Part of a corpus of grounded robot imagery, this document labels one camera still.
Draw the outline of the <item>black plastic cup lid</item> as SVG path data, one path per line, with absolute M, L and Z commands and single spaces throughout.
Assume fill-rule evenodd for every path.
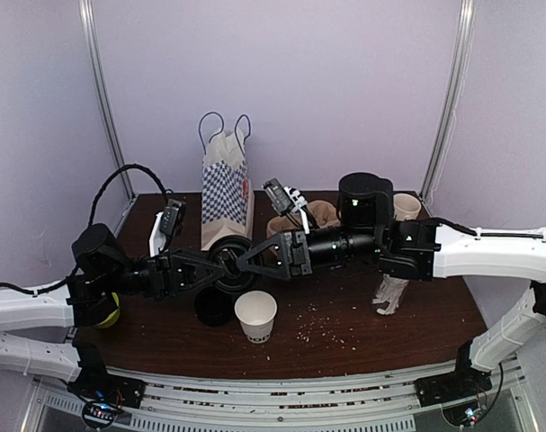
M 219 290 L 237 295 L 252 290 L 260 282 L 259 274 L 242 272 L 237 266 L 237 259 L 252 246 L 248 238 L 239 235 L 220 238 L 211 245 L 209 260 L 224 268 L 224 275 L 215 283 Z

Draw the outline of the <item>stack of black cup lids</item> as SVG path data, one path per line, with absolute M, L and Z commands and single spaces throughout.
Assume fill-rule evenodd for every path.
M 221 327 L 232 319 L 233 297 L 214 287 L 200 291 L 194 299 L 197 319 L 208 327 Z

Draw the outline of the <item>single white paper cup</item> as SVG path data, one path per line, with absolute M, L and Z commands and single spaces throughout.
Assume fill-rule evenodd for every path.
M 274 297 L 263 291 L 246 292 L 237 298 L 234 305 L 246 338 L 254 344 L 263 344 L 270 338 L 277 310 Z

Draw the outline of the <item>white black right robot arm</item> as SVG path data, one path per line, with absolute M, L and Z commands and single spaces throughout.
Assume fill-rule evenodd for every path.
M 344 224 L 282 231 L 237 258 L 243 273 L 290 280 L 320 266 L 372 257 L 385 275 L 409 281 L 453 276 L 510 277 L 529 281 L 521 299 L 500 321 L 463 344 L 446 390 L 466 396 L 539 331 L 546 329 L 546 227 L 469 229 L 441 218 Z

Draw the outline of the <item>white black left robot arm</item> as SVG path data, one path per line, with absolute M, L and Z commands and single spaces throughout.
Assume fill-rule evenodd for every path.
M 57 378 L 96 400 L 108 398 L 116 384 L 95 346 L 45 345 L 11 331 L 93 327 L 118 310 L 116 296 L 160 301 L 211 286 L 225 274 L 222 265 L 181 249 L 132 259 L 102 223 L 85 229 L 72 251 L 79 274 L 32 288 L 0 283 L 0 369 Z

